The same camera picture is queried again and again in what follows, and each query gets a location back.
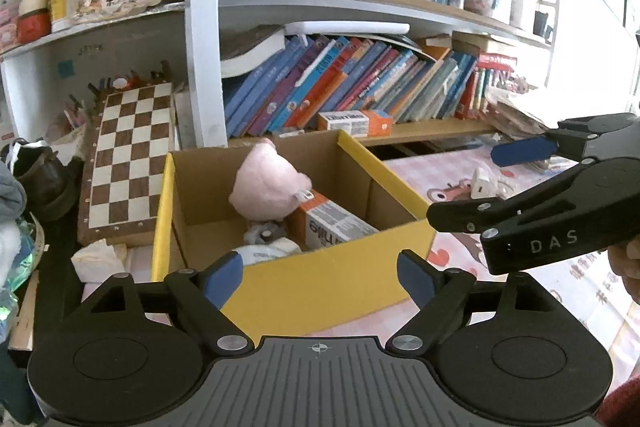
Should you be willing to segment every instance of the small product box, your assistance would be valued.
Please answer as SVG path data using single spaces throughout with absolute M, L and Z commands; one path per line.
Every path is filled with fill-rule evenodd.
M 378 231 L 315 190 L 287 217 L 287 228 L 290 238 L 311 250 L 333 247 Z
M 389 136 L 392 118 L 384 111 L 332 111 L 318 115 L 318 131 L 343 130 L 354 138 Z

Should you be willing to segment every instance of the brown square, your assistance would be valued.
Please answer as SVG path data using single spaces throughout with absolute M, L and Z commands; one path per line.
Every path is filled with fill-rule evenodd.
M 133 122 L 133 127 L 144 127 L 145 125 L 151 125 L 150 112 L 141 112 L 137 114 Z
M 129 199 L 149 195 L 149 178 L 136 178 L 129 181 Z
M 111 167 L 111 182 L 121 182 L 129 179 L 129 162 L 118 163 Z
M 104 122 L 102 122 L 100 134 L 111 134 L 112 132 L 116 132 L 117 126 L 118 120 L 105 120 Z
M 162 174 L 166 156 L 155 156 L 149 160 L 149 174 Z
M 121 223 L 129 220 L 129 201 L 109 203 L 109 222 Z
M 143 87 L 138 92 L 138 100 L 145 100 L 146 98 L 153 98 L 156 88 L 154 86 Z
M 111 187 L 111 185 L 98 185 L 97 187 L 93 187 L 91 191 L 92 206 L 109 203 L 109 187 Z
M 104 167 L 111 165 L 113 161 L 113 149 L 105 149 L 104 151 L 98 151 L 95 154 L 95 166 Z
M 134 143 L 131 146 L 131 159 L 149 158 L 149 142 Z
M 136 102 L 123 103 L 120 106 L 120 116 L 129 116 L 136 113 Z
M 132 138 L 133 138 L 133 129 L 127 129 L 126 131 L 117 131 L 116 141 L 114 146 L 121 147 L 123 145 L 129 145 L 131 143 Z
M 158 215 L 158 206 L 160 205 L 160 194 L 149 196 L 149 216 L 156 217 Z
M 154 110 L 156 109 L 167 109 L 171 103 L 170 96 L 159 96 L 154 99 Z
M 116 92 L 108 96 L 107 107 L 111 107 L 112 105 L 118 105 L 119 103 L 122 103 L 122 93 Z
M 151 140 L 169 138 L 169 123 L 156 123 L 151 126 Z

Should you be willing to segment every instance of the wooden shelf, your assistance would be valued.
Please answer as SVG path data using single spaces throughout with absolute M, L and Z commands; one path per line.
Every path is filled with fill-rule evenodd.
M 390 136 L 358 138 L 358 141 L 365 147 L 371 147 L 374 145 L 390 145 L 433 140 L 436 138 L 483 134 L 492 131 L 495 131 L 493 127 L 480 120 L 448 118 L 447 120 L 425 120 L 421 122 L 396 124 L 392 127 Z
M 415 38 L 460 31 L 496 35 L 539 48 L 546 41 L 495 19 L 431 0 L 218 0 L 220 29 L 242 31 L 260 24 L 305 20 L 404 22 Z
M 15 57 L 16 55 L 22 55 L 23 53 L 29 52 L 41 46 L 45 46 L 51 42 L 56 42 L 61 39 L 65 39 L 67 37 L 72 37 L 79 34 L 84 34 L 91 32 L 93 30 L 97 30 L 100 28 L 105 28 L 107 26 L 113 26 L 115 24 L 122 24 L 125 22 L 134 21 L 144 17 L 150 17 L 154 15 L 159 15 L 163 13 L 172 13 L 172 12 L 184 12 L 185 6 L 187 6 L 189 1 L 184 2 L 174 2 L 169 4 L 161 4 L 160 6 L 154 6 L 149 8 L 148 10 L 139 13 L 138 15 L 132 15 L 129 17 L 122 17 L 120 19 L 112 19 L 108 21 L 98 21 L 98 22 L 87 22 L 84 24 L 76 24 L 75 26 L 71 26 L 70 28 L 65 28 L 64 30 L 60 30 L 55 33 L 50 33 L 49 35 L 44 36 L 37 41 L 29 42 L 29 44 L 25 44 L 23 46 L 19 46 L 12 50 L 9 50 L 2 54 L 2 58 Z

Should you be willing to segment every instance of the silver screw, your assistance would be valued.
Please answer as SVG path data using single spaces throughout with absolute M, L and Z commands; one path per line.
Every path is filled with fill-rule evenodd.
M 484 230 L 484 232 L 482 232 L 482 237 L 484 237 L 485 239 L 491 239 L 496 235 L 498 235 L 498 229 L 489 229 L 489 230 Z
M 422 347 L 422 340 L 415 335 L 399 335 L 391 343 L 400 351 L 415 351 Z
M 239 351 L 240 349 L 244 349 L 248 344 L 247 339 L 240 335 L 225 335 L 218 339 L 218 347 L 225 351 Z

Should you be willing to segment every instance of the chessboard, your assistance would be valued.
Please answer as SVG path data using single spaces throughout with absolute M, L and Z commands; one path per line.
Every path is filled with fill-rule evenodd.
M 171 83 L 98 97 L 82 174 L 82 245 L 99 239 L 128 244 L 127 238 L 153 233 L 164 160 L 174 145 L 173 107 Z

